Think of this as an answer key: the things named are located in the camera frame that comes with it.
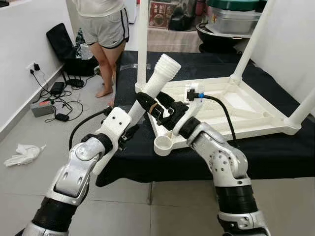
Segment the white cloth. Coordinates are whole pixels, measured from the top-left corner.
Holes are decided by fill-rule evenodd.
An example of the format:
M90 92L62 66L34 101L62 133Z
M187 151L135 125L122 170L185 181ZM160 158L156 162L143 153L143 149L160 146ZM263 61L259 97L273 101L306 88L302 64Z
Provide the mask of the white cloth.
M72 0L81 16L104 17L120 11L124 0Z
M18 144L16 152L19 153L20 155L12 155L12 158L7 159L4 162L4 165L8 167L14 165L29 164L38 157L40 152L43 151L45 147L46 145L39 148L34 145Z

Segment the cardboard box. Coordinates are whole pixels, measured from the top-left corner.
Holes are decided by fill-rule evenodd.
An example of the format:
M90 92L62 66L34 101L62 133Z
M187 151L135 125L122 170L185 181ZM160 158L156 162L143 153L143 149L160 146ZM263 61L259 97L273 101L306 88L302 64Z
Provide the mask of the cardboard box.
M177 2L150 2L149 27L168 29L168 25Z

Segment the crumpled tissue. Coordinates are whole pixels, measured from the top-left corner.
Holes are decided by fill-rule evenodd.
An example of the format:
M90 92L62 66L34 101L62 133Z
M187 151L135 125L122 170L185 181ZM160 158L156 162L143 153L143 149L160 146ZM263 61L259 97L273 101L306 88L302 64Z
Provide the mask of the crumpled tissue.
M18 144L16 152L19 153L19 155L12 155L12 158L4 162L4 165L8 167L29 164L39 156L40 152L43 151L45 147L46 145L37 147L34 145Z

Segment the gray shorts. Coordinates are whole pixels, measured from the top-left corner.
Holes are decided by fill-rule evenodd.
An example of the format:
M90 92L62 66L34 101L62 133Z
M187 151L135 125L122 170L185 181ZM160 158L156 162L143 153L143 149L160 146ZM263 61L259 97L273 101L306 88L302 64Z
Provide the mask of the gray shorts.
M126 9L104 17L79 16L83 37L88 45L98 42L102 47L117 48L129 40Z

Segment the black chair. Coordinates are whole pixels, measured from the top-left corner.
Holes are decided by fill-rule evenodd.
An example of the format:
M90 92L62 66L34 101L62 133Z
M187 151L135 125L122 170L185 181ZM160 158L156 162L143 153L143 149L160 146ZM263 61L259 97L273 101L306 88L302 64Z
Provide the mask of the black chair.
M54 26L46 33L46 36L58 59L64 62L63 70L68 74L69 78L66 80L64 74L62 73L66 84L75 87L83 86L84 82L81 80L81 76L94 75L94 68L98 66L98 62L95 57L92 57L89 60L76 58L77 48L73 46L64 23ZM70 79L69 75L79 76L80 79Z

